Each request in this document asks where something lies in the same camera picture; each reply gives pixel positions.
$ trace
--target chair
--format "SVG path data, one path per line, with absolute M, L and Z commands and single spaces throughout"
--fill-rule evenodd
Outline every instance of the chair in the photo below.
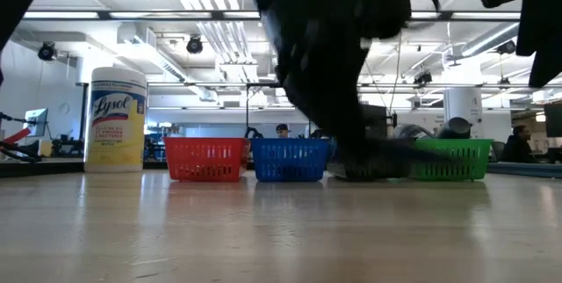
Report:
M 492 141 L 492 154 L 494 156 L 494 161 L 498 162 L 501 159 L 501 154 L 506 148 L 506 143 L 501 141 Z

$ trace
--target ceiling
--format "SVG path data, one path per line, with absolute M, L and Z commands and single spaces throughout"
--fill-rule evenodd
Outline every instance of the ceiling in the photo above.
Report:
M 479 11 L 481 18 L 486 16 L 481 12 L 489 11 L 513 11 L 520 10 L 520 3 L 502 5 L 498 9 L 485 9 L 480 0 L 440 0 L 443 8 L 450 11 Z M 35 0 L 30 11 L 162 11 L 170 14 L 174 11 L 185 11 L 189 9 L 213 10 L 235 10 L 236 5 L 241 10 L 255 10 L 252 0 Z M 412 0 L 414 11 L 429 11 L 431 3 L 429 0 Z M 137 32 L 144 33 L 149 29 L 155 34 L 156 41 L 152 46 L 162 54 L 167 62 L 171 62 L 178 70 L 181 70 L 193 82 L 240 82 L 273 81 L 273 67 L 276 56 L 271 49 L 270 43 L 264 33 L 262 24 L 258 21 L 219 22 L 217 25 L 210 22 L 195 21 L 171 21 L 158 19 L 143 19 L 134 23 Z M 143 52 L 124 51 L 122 42 L 119 41 L 119 21 L 96 21 L 96 20 L 24 20 L 18 28 L 20 33 L 31 33 L 34 38 L 20 38 L 29 44 L 39 45 L 42 41 L 40 33 L 82 33 L 88 36 L 87 41 L 79 40 L 77 43 L 87 43 L 100 48 L 102 53 L 113 55 L 119 64 L 128 65 L 131 68 L 146 73 L 152 82 L 174 82 L 176 79 L 161 69 L 154 60 L 149 60 Z M 477 38 L 486 36 L 501 22 L 439 22 L 422 31 L 408 31 L 393 40 L 374 40 L 371 51 L 365 62 L 359 82 L 370 83 L 393 83 L 396 76 L 404 76 L 404 80 L 411 82 L 412 78 L 423 72 L 429 71 L 434 77 L 434 82 L 439 81 L 443 71 L 441 53 L 450 45 L 465 45 L 474 42 Z M 186 51 L 187 41 L 191 35 L 202 35 L 203 51 L 200 54 L 189 54 Z M 215 49 L 221 46 L 217 40 L 228 40 L 222 43 L 224 51 Z M 61 51 L 68 51 L 71 55 L 84 56 L 84 47 L 65 46 Z M 514 57 L 490 53 L 493 49 L 481 49 L 482 54 L 478 56 L 480 69 L 487 82 L 496 83 L 501 75 L 513 74 L 517 71 L 525 71 L 532 64 L 531 58 Z M 251 62 L 254 67 L 250 72 L 242 73 L 244 77 L 238 79 L 241 69 L 223 65 L 229 55 L 234 57 L 237 63 Z M 512 83 L 526 83 L 527 76 L 513 80 Z

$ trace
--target table surface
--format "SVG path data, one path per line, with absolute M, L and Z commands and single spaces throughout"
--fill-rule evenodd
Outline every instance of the table surface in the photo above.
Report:
M 0 180 L 2 282 L 558 282 L 562 184 Z

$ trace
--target plastic basket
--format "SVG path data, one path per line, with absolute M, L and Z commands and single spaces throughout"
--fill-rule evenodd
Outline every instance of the plastic basket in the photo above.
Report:
M 169 175 L 175 180 L 237 182 L 246 170 L 243 138 L 164 138 Z
M 328 155 L 324 139 L 253 139 L 256 177 L 262 182 L 315 182 Z
M 419 149 L 434 150 L 457 158 L 454 164 L 417 163 L 413 178 L 424 181 L 475 180 L 486 175 L 489 139 L 421 139 L 415 142 Z

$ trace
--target dark jacket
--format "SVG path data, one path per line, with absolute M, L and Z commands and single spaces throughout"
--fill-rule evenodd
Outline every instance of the dark jacket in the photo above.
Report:
M 526 141 L 510 135 L 508 143 L 501 153 L 501 160 L 513 163 L 536 163 L 537 160 L 531 155 L 530 146 Z

